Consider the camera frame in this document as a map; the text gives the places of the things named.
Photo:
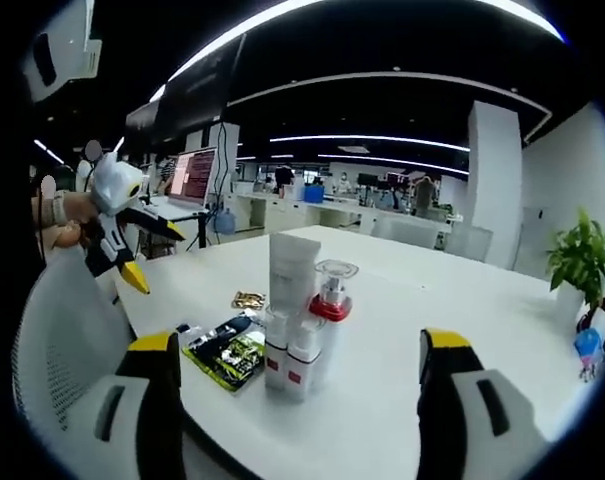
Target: bottle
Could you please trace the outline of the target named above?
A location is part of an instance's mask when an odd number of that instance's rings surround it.
[[[265,341],[265,382],[275,390],[284,388],[284,370],[288,340],[287,318],[271,309],[267,309],[269,319],[266,322]]]
[[[316,271],[322,274],[321,287],[320,293],[311,300],[309,312],[313,318],[324,321],[320,332],[322,358],[317,366],[314,380],[318,388],[328,381],[336,363],[335,357],[339,352],[343,324],[353,308],[353,301],[347,295],[345,285],[358,270],[358,267],[353,264],[337,260],[325,260],[316,266]]]
[[[295,401],[304,401],[314,386],[315,370],[322,352],[320,334],[324,321],[302,321],[287,348],[284,391]]]

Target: white desk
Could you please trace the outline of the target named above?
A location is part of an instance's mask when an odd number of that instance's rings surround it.
[[[167,196],[151,197],[151,206],[161,217],[179,223],[178,227],[186,240],[177,242],[175,249],[177,253],[185,253],[200,232],[199,215],[206,214],[208,210],[197,203],[173,200]]]
[[[181,355],[182,402],[224,450],[264,480],[414,478],[420,457],[419,332],[467,337],[535,406],[547,436],[582,385],[570,339],[551,321],[546,282],[442,252],[324,227],[290,232],[320,240],[319,259],[353,262],[354,299],[335,381],[302,405],[270,395],[259,379],[239,396]],[[268,293],[268,237],[141,265],[151,295],[118,279],[137,335],[183,321],[214,328],[237,314],[238,290]]]
[[[451,233],[451,225],[424,218],[417,218],[385,210],[354,205],[352,202],[323,202],[306,203],[290,199],[280,199],[277,195],[269,193],[243,193],[227,194],[225,202],[231,205],[236,216],[239,230],[248,228],[252,216],[252,201],[264,202],[264,214],[260,215],[266,232],[274,233],[317,225],[320,221],[321,211],[333,211],[351,215],[361,215],[360,233],[371,235],[375,222],[382,218],[393,218],[413,225],[435,228],[443,233]]]

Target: white wall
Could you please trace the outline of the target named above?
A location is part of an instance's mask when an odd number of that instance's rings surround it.
[[[463,214],[466,210],[467,186],[464,180],[442,175],[439,203],[449,203],[456,213]]]
[[[493,232],[486,263],[513,266],[522,214],[518,114],[474,102],[469,116],[469,185],[464,222]]]
[[[355,185],[358,181],[358,175],[360,173],[383,176],[388,172],[402,173],[404,168],[389,168],[378,165],[331,162],[329,165],[329,171],[333,174],[333,178],[340,178],[342,176],[342,172],[346,172],[349,182],[351,182],[352,185]]]
[[[586,105],[524,150],[522,198],[525,208],[544,212],[545,235],[535,245],[522,240],[523,247],[539,254],[549,247],[551,231],[575,226],[579,207],[605,229],[605,120],[595,105]]]

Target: robotic hand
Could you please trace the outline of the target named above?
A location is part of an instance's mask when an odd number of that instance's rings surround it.
[[[106,153],[98,160],[91,197],[100,212],[99,228],[95,226],[93,235],[99,242],[89,248],[87,264],[94,275],[115,265],[129,285],[149,294],[146,278],[124,240],[121,225],[132,223],[176,241],[183,241],[185,237],[173,222],[160,217],[142,203],[139,194],[143,180],[144,174],[140,170],[117,161],[117,153]],[[96,264],[103,266],[100,271],[92,268]]]

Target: ceiling light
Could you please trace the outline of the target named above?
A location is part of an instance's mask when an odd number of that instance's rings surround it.
[[[42,150],[44,150],[51,158],[53,158],[54,160],[56,160],[56,161],[60,162],[62,165],[64,165],[64,162],[62,161],[62,159],[60,157],[58,157],[55,153],[53,153],[51,150],[46,148],[46,145],[44,145],[41,141],[33,140],[33,143],[35,143],[38,147],[40,147]]]
[[[554,37],[558,38],[562,42],[564,39],[560,32],[558,32],[553,25],[551,25],[544,17],[538,15],[535,12],[532,12],[526,7],[514,2],[513,0],[475,0],[476,2],[485,3],[487,5],[491,5],[492,7],[499,8],[503,12],[510,13],[511,15],[515,15],[522,20],[526,20],[529,23],[537,25],[542,30],[549,32]]]
[[[118,143],[116,143],[115,147],[113,148],[113,151],[115,153],[118,153],[118,151],[120,150],[120,147],[122,147],[123,143],[124,143],[124,137],[122,137],[120,140],[118,140]]]
[[[419,162],[409,162],[408,160],[394,160],[392,158],[379,158],[379,157],[363,157],[359,155],[318,155],[318,157],[322,158],[336,158],[336,159],[353,159],[353,160],[373,160],[377,162],[389,162],[389,163],[401,163],[404,165],[413,165],[415,167],[425,167],[425,168],[434,168],[436,170],[442,170],[444,172],[452,172],[459,173],[461,175],[468,175],[469,172],[465,172],[464,170],[457,170],[455,168],[449,167],[441,167],[439,165],[431,165],[428,163],[419,163]]]
[[[239,23],[238,25],[233,27],[231,30],[223,33],[218,38],[213,40],[211,43],[206,45],[202,50],[200,50],[198,53],[193,55],[189,60],[187,60],[187,62],[184,65],[182,65],[173,75],[171,75],[171,77],[169,78],[169,81],[173,80],[175,77],[177,77],[181,73],[188,70],[196,62],[199,62],[203,58],[205,58],[208,55],[212,54],[213,52],[219,50],[223,46],[232,42],[236,38],[244,35],[245,33],[249,32],[250,30],[253,30],[254,28],[259,27],[260,25],[263,25],[264,23],[267,23],[267,22],[269,22],[275,18],[278,18],[282,15],[285,15],[289,12],[298,10],[300,8],[307,7],[309,5],[313,5],[315,3],[320,3],[322,1],[326,1],[326,0],[286,0],[271,8],[267,8],[266,10],[258,13],[257,15],[254,15],[254,16],[248,18],[247,20]],[[547,20],[545,20],[543,17],[541,17],[537,13],[532,12],[531,10],[528,10],[527,8],[523,7],[522,5],[515,3],[513,0],[475,0],[475,1],[482,2],[487,5],[491,5],[495,8],[499,8],[500,10],[503,10],[512,15],[515,15],[516,17],[519,17],[530,23],[533,23],[534,25],[537,25],[538,27],[542,28],[543,30],[546,30],[551,35],[554,35],[555,37],[564,41],[562,39],[562,36],[559,34],[559,32]],[[162,85],[153,94],[153,96],[151,97],[149,102],[153,102],[153,101],[157,100],[158,98],[160,98],[162,95],[164,95],[165,87],[166,87],[166,84]]]
[[[419,145],[430,145],[432,147],[442,147],[449,148],[451,150],[459,150],[460,152],[470,151],[467,147],[450,145],[448,143],[431,142],[430,140],[420,140],[417,138],[383,137],[375,135],[306,135],[301,137],[272,138],[270,142],[291,142],[296,140],[384,140],[390,142],[404,142],[417,143]]]

